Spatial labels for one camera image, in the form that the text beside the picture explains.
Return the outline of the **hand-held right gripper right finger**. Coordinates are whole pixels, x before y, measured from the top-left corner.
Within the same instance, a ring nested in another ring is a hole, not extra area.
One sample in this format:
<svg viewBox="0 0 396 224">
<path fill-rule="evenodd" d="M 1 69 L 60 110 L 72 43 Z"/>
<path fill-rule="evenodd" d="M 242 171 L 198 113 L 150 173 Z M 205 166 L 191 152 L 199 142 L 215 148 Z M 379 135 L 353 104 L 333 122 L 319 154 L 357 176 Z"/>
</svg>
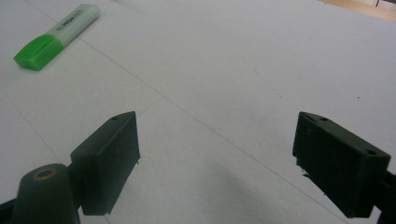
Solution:
<svg viewBox="0 0 396 224">
<path fill-rule="evenodd" d="M 375 207 L 391 217 L 388 153 L 330 119 L 301 112 L 292 155 L 346 217 L 369 217 Z"/>
</svg>

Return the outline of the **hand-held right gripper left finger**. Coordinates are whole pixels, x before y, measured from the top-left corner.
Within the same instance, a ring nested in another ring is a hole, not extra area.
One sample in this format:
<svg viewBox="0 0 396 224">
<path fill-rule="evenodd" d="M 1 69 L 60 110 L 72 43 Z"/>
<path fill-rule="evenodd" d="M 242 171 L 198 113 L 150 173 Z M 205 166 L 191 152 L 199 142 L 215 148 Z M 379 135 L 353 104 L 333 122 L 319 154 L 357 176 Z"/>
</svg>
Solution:
<svg viewBox="0 0 396 224">
<path fill-rule="evenodd" d="M 134 111 L 108 119 L 71 153 L 71 175 L 85 216 L 112 211 L 139 159 Z"/>
</svg>

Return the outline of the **green highlighter pen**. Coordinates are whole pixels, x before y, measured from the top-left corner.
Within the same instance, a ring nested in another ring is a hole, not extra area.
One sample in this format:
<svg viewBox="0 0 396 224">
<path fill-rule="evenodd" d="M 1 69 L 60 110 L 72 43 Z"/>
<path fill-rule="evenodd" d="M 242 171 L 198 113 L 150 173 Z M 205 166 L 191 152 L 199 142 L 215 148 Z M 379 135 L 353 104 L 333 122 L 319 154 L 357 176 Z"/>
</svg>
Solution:
<svg viewBox="0 0 396 224">
<path fill-rule="evenodd" d="M 26 69 L 39 71 L 100 16 L 98 6 L 81 4 L 43 35 L 26 44 L 13 58 Z"/>
</svg>

